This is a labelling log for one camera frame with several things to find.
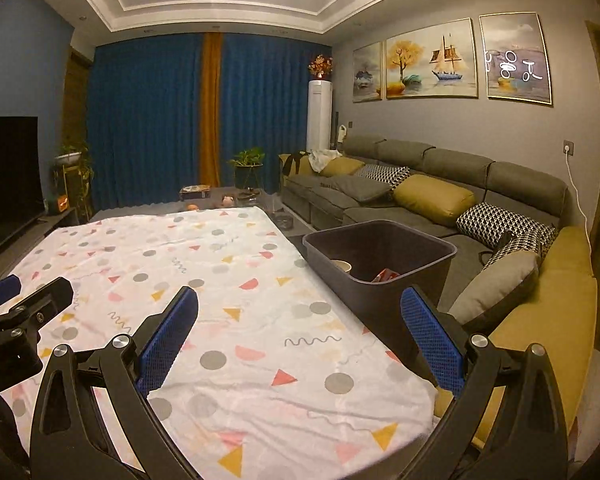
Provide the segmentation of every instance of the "patterned bed sheet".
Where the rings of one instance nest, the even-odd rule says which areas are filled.
[[[342,478],[424,441],[435,388],[407,370],[314,274],[263,211],[130,216],[61,229],[13,272],[22,294],[58,276],[74,302],[41,331],[39,355],[100,348],[161,312],[183,285],[200,314],[148,399],[213,480]],[[42,373],[2,395],[26,449]],[[141,468],[96,389],[120,457]]]

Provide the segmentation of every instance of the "white cable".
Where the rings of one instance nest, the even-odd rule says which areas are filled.
[[[571,168],[569,167],[569,148],[568,147],[564,150],[564,161],[567,163],[567,171],[569,172],[569,180],[571,180],[571,185],[573,186],[573,189],[576,190],[576,203],[578,204],[578,209],[580,210],[580,212],[582,213],[582,216],[584,217],[584,234],[587,235],[587,243],[589,244],[589,254],[591,254],[591,240],[589,239],[589,229],[587,228],[587,215],[584,214],[584,211],[580,207],[580,197],[578,195],[578,188],[573,183],[573,177],[571,176]]]

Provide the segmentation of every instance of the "sofa backrest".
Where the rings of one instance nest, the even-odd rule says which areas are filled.
[[[345,137],[342,151],[345,155],[362,160],[366,164],[378,163],[378,143],[382,142],[381,136],[352,136]]]
[[[410,170],[422,171],[424,153],[431,148],[433,146],[425,142],[387,139],[378,144],[378,159],[386,164],[408,166]]]
[[[558,225],[564,214],[567,185],[559,178],[511,162],[494,162],[484,201],[544,224]]]
[[[493,161],[472,153],[432,148],[424,152],[424,173],[472,191],[482,202],[487,187],[487,173]]]

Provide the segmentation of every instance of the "blue curtain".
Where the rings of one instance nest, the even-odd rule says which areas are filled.
[[[174,34],[97,48],[87,100],[96,210],[172,202],[198,183],[202,41]]]
[[[263,185],[278,189],[278,154],[304,150],[308,65],[331,47],[305,41],[225,34],[220,83],[222,183],[234,184],[226,163],[235,153],[259,146],[266,152]]]

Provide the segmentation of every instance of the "sofa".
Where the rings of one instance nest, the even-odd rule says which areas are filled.
[[[584,230],[564,227],[567,187],[560,179],[510,162],[436,148],[423,142],[349,136],[343,144],[347,157],[366,164],[408,166],[410,173],[426,174],[470,190],[477,203],[486,202],[523,214],[543,224],[562,228],[539,268],[538,284],[489,335],[496,346],[525,350],[538,342],[547,348],[562,397],[568,430],[573,424],[586,380],[595,335],[597,288]],[[290,175],[282,200],[318,230],[356,222],[388,219],[429,235],[444,238],[458,249],[452,260],[438,309],[447,312],[483,268],[481,253],[490,248],[440,225],[389,199],[357,203],[336,189],[323,187],[326,178],[315,173],[306,157],[298,174]],[[412,364],[406,364],[415,371]],[[440,391],[436,415],[451,402]],[[502,400],[497,388],[474,438],[482,447]]]

